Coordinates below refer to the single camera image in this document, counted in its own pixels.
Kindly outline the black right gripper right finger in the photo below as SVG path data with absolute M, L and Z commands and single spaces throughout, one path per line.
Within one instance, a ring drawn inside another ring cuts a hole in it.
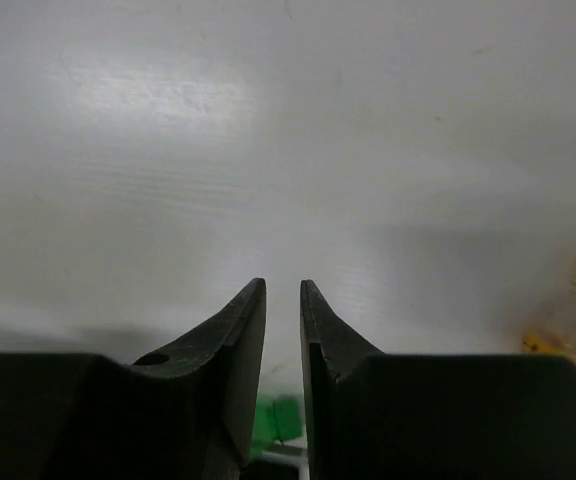
M 576 366 L 387 354 L 300 286 L 314 479 L 576 479 Z

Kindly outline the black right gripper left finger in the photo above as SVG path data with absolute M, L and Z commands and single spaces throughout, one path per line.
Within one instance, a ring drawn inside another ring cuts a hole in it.
M 266 284 L 130 365 L 0 353 L 0 479 L 235 479 L 253 431 Z

